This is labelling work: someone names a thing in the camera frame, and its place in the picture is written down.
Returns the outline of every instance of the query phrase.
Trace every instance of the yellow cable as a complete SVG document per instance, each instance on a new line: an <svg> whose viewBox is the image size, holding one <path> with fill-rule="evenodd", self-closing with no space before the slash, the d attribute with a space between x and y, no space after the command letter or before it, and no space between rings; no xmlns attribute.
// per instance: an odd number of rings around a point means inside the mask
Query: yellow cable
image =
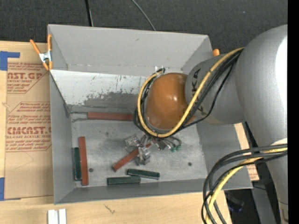
<svg viewBox="0 0 299 224"><path fill-rule="evenodd" d="M273 148L271 150L268 150L268 151L265 151L265 153L275 153L275 152L283 152L283 151L286 151L288 148L285 147L285 148ZM244 160L243 162L241 162L239 165L242 165L242 164L246 164L246 163L250 163L250 162L254 162L258 159L261 159L261 158L249 158L249 159L246 159ZM221 189L223 188L223 186L227 183L227 181L237 172L239 171L241 168L243 168L243 166L241 167L237 167L237 168L234 168L233 170L231 170L228 174L226 174L223 179L221 180L221 182L217 185L217 188L215 189L215 192L212 194L211 196L211 199L210 199L210 202L209 202L209 210L211 211L212 208L213 208L213 205L214 205L214 202L219 194L219 192L221 191ZM210 217L206 214L206 223L209 224L210 223Z"/></svg>
<svg viewBox="0 0 299 224"><path fill-rule="evenodd" d="M137 111L138 111L138 117L139 117L139 120L140 120L140 123L142 125L142 127L151 135L153 136L156 136L156 137L159 137L159 138L166 138L170 135L172 135L173 133L175 133L179 128L180 126L182 125L182 123L185 121L187 115L189 114L190 110L192 109L194 103L196 102L196 99L199 95L199 93L201 92L202 88L204 87L206 81L208 80L208 78L210 77L211 73L223 62L225 61L227 58L229 58L231 55L233 55L234 53L238 52L239 50L241 50L243 48L238 48L238 49L235 49L229 53L227 53L225 56L223 56L220 60L218 60L218 62L216 62L212 68L208 71L208 73L205 75L205 77L203 78L203 80L201 81L201 83L199 84L192 100L190 101L184 115L182 116L182 118L180 119L180 121L177 123L177 125L172 129L170 130L169 132L167 133L156 133L154 131L152 131L150 128L148 128L148 126L145 124L144 120L143 120L143 117L142 117L142 114L141 114L141 97L142 97L142 93L143 93L143 90L145 88L145 86L147 85L147 83L153 79L154 77L156 77L158 74L160 74L161 72L159 73L156 73L156 74L153 74L152 76L150 76L146 81L145 83L143 84L143 86L141 87L140 89L140 92L139 92L139 95L138 95L138 101L137 101Z"/></svg>

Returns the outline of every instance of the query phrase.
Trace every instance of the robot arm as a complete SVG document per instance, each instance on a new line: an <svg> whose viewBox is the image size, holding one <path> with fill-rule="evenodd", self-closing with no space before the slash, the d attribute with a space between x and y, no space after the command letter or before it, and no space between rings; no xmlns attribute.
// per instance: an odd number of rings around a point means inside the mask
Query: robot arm
<svg viewBox="0 0 299 224"><path fill-rule="evenodd" d="M193 104L193 97L197 97L197 90L205 81L207 92L203 89L199 93L197 102L201 96L204 99L200 106L193 109L198 120L205 119L205 122L213 125L246 121L258 146L287 143L287 25L266 31L244 49L233 52L227 58L231 59L228 62L230 68L221 72L217 79L205 80L208 73L217 74L218 68L214 70L214 67L222 62L222 57L216 56L199 63L187 78L181 77L180 82L175 79L177 75L173 74L172 85L166 94L157 92L165 91L164 87L169 83L166 77L169 78L169 75L157 78L151 86L153 88L147 86L149 106L142 126L149 131L148 134L156 137L159 135L161 138L167 137L168 133L173 135L175 132L169 132L168 129L174 130L181 123L185 110L188 112L188 104ZM185 97L182 96L182 89L185 89ZM165 121L169 121L178 112L177 118L165 126ZM141 113L138 110L139 118L142 119ZM268 167L278 195L281 221L285 224L288 223L287 156L268 162Z"/></svg>

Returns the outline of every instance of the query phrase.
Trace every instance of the black wire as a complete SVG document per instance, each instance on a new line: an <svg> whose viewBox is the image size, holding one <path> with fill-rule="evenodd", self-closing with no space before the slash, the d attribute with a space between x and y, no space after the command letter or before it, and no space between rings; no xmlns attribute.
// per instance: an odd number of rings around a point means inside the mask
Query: black wire
<svg viewBox="0 0 299 224"><path fill-rule="evenodd" d="M202 95L200 96L200 98L198 99L198 101L196 102L196 104L195 104L195 106L192 108L192 110L190 111L190 114L188 115L188 118L186 118L186 120L184 121L184 125L185 124L187 124L189 121L190 121L190 119L192 118L192 116L196 113L196 111L197 111L197 109L199 108L199 106L202 104L202 102L203 102L203 100L205 99L205 97L207 96L207 94L208 94L208 92L211 90L211 88L212 88L212 86L215 84L215 82L218 80L218 78L226 71L226 69L228 68L228 67L232 67L234 64L235 64L235 62L236 62L236 60L239 58L239 56L240 56L240 54L241 54L241 52L242 52L243 50L239 50L239 51L237 51L236 53L234 53L231 57L229 57L228 59L226 59L223 63L222 63L222 65L220 66L220 68L219 69L217 69L217 71L215 71L216 73L215 73L215 75L212 77L212 79L211 79L211 81L209 82L209 84L206 86L206 89L204 90L204 92L202 93ZM219 93L220 92L220 90L222 89L222 87L223 87L223 85L221 84L221 86L219 87L219 89L218 89L218 91L217 91L217 93Z"/></svg>
<svg viewBox="0 0 299 224"><path fill-rule="evenodd" d="M202 216L203 222L206 224L206 221L204 220L204 215L203 215L203 210L204 210L204 207L205 207L206 208L206 214L209 216L209 218L212 221L212 223L213 224L216 223L215 220L214 220L214 218L213 218L213 216L212 216L212 214L211 214L211 212L210 212L210 210L209 210L209 208L208 208L207 199L209 198L209 196L211 196L214 193L214 191L215 191L216 187L218 186L219 182L221 182L221 180L223 179L223 177L225 175L227 175L227 173L229 173L230 171L232 171L233 169L238 168L238 167L243 167L243 166L247 166L247 165L251 165L251 164L264 163L264 162L267 162L267 161L271 161L271 160L283 157L285 155L287 155L287 151L284 151L284 152L282 152L280 154L277 154L277 155L273 155L271 158L257 160L257 161L253 161L253 162L249 162L249 163L245 163L245 164L239 164L239 165L237 165L237 166L235 166L235 167L227 170L225 173L223 173L218 178L218 180L215 182L215 185L212 187L212 189L210 190L210 192L208 193L207 196L206 196L206 193L203 191L204 204L203 204L202 209L201 209L201 216ZM206 186L207 186L207 179L205 180L205 183L204 183L204 187L206 187Z"/></svg>
<svg viewBox="0 0 299 224"><path fill-rule="evenodd" d="M233 156L237 156L237 155L241 155L241 154L244 154L244 153L248 153L248 152L258 152L258 151L266 151L266 150L271 150L271 149L274 149L274 148L284 148L284 147L287 147L287 144L282 144L282 145L277 145L275 147L273 146L266 146L266 147L255 147L255 148L252 148L252 149L244 149L244 150L239 150L239 151L235 151L233 153L230 153L230 154L227 154L226 156L224 156L223 158L221 158L220 160L218 160L215 165L213 166L211 172L209 173L209 175L207 176L207 180L209 179L210 181L210 189L212 188L212 183L213 183L213 175L214 173L219 169L221 168L222 166L226 165L225 161L228 161L228 164L229 163L232 163L234 161L240 161L240 160L243 160L242 156L241 157L237 157L238 159L230 159L228 160L229 158L233 157ZM204 184L204 187L203 187L203 197L205 198L205 195L206 195L206 189L207 189L207 184L205 183ZM221 221L223 223L226 223L219 208L218 208L218 205L217 205L217 202L215 201L214 202L214 207L215 207L215 210L219 216L219 218L221 219Z"/></svg>
<svg viewBox="0 0 299 224"><path fill-rule="evenodd" d="M188 124L188 125L185 125L185 126L183 126L183 127L180 127L174 134L178 133L179 131L182 131L183 129L186 129L186 128L192 126L192 125L195 125L195 124L197 124L197 123L199 123L199 122L205 120L205 119L211 114L211 112L213 111L213 108L214 108L214 106L215 106L217 97L218 97L220 91L222 90L222 88L223 88L223 86L224 86L226 80L228 79L228 77L229 77L229 75L230 75L230 73L231 73L231 71L232 71L232 68L233 68L233 64L231 65L230 70L228 71L228 73L227 73L226 76L224 77L224 79L223 79L223 81L222 81L222 83L221 83L219 89L217 90L217 92L216 92L216 94L215 94L215 97L214 97L214 99L213 99L211 108L210 108L209 112L207 113L207 115L206 115L205 117L203 117L203 118L201 118L201 119L195 121L195 122L192 122L192 123L190 123L190 124ZM198 102L197 102L196 107L193 109L193 110L194 110L193 114L196 112L196 110L198 109L198 107L199 107L199 105L202 103L202 101L198 101Z"/></svg>
<svg viewBox="0 0 299 224"><path fill-rule="evenodd" d="M138 3L135 0L131 0L134 5L140 10L140 12L144 15L145 19L149 22L151 28L156 31L154 25L151 23L150 19L147 17L147 15L145 14L145 12L142 10L142 8L138 5Z"/></svg>
<svg viewBox="0 0 299 224"><path fill-rule="evenodd" d="M93 27L93 18L92 18L92 12L90 10L89 7L89 1L85 0L85 6L86 6L86 10L87 10L87 17L88 17L88 23L90 27Z"/></svg>
<svg viewBox="0 0 299 224"><path fill-rule="evenodd" d="M158 73L158 72L162 72L165 73L165 68L160 68L158 69L155 73ZM145 86L144 90L143 90L143 93L142 93L142 98L141 98L141 114L143 116L143 111L144 111L144 105L145 105L145 99L149 93L149 90L150 90L150 86L151 84L153 83L155 77L153 77ZM147 134L148 136L152 136L151 134L149 134L144 128L143 126L140 124L140 121L139 121L139 117L138 117L138 111L137 111L137 108L135 109L134 111L134 114L133 114L133 123L141 130L143 131L145 134Z"/></svg>

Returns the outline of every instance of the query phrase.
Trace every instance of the red stick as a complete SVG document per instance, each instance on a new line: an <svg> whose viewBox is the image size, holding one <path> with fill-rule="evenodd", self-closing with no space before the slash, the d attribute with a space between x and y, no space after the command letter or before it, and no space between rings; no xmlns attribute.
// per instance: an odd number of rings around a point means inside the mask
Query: red stick
<svg viewBox="0 0 299 224"><path fill-rule="evenodd" d="M146 148L149 148L151 143L148 143L146 145ZM131 153L129 153L126 157L124 157L122 160L120 160L118 163L114 164L112 166L113 170L116 172L121 167L125 166L128 162L131 162L135 157L138 155L138 148L133 150Z"/></svg>
<svg viewBox="0 0 299 224"><path fill-rule="evenodd" d="M87 119L133 121L133 115L132 114L89 112L89 113L87 113Z"/></svg>
<svg viewBox="0 0 299 224"><path fill-rule="evenodd" d="M85 137L79 137L80 162L82 172L82 186L89 184Z"/></svg>

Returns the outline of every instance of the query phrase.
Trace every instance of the wooden board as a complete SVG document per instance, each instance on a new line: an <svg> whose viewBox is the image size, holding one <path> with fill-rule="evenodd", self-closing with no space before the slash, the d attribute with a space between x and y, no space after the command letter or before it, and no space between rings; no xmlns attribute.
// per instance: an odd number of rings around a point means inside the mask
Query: wooden board
<svg viewBox="0 0 299 224"><path fill-rule="evenodd" d="M217 201L232 224L223 191ZM46 224L47 210L64 208L69 224L201 224L202 203L201 193L63 205L53 205L52 196L24 198L0 202L0 224Z"/></svg>

